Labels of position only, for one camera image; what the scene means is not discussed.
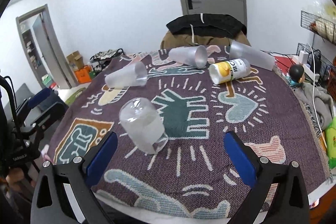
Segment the person's hand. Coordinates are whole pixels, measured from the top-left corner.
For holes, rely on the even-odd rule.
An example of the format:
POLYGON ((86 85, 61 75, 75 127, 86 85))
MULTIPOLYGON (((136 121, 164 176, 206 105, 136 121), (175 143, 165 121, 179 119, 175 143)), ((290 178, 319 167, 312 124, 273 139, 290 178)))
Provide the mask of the person's hand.
POLYGON ((6 176, 6 181, 12 190, 22 191, 21 181, 27 181, 24 172, 20 168, 11 169, 6 176))

